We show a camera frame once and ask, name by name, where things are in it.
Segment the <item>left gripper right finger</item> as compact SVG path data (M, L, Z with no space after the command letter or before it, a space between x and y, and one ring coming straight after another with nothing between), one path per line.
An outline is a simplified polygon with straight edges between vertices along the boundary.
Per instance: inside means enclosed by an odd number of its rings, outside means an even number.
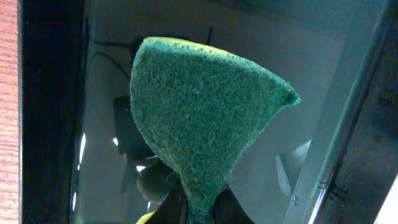
M228 185L214 202L213 220L214 224L254 224Z

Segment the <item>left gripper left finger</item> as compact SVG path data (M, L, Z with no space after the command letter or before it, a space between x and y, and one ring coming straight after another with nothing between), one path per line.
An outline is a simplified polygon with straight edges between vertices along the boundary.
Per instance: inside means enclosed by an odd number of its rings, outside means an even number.
M146 224L187 224L188 202L182 188L172 189Z

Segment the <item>green scrubbing sponge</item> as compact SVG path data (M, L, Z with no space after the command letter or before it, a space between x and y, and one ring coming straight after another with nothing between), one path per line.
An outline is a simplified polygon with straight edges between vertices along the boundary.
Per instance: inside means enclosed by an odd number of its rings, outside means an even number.
M147 37L133 61L131 113L142 137L180 177L194 223L212 223L239 157L298 93L260 65L225 50Z

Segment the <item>white plate top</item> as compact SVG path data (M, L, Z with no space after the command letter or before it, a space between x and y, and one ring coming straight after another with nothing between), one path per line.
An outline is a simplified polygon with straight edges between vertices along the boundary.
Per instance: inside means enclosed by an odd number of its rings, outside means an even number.
M397 224L397 182L393 183L375 224Z

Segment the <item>black rectangular water tray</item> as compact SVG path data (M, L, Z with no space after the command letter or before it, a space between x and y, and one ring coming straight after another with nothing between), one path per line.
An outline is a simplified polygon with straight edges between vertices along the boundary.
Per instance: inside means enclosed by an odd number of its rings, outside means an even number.
M21 223L135 223L183 189L131 113L147 37L225 50L298 93L227 178L254 223L376 221L397 177L396 1L19 6Z

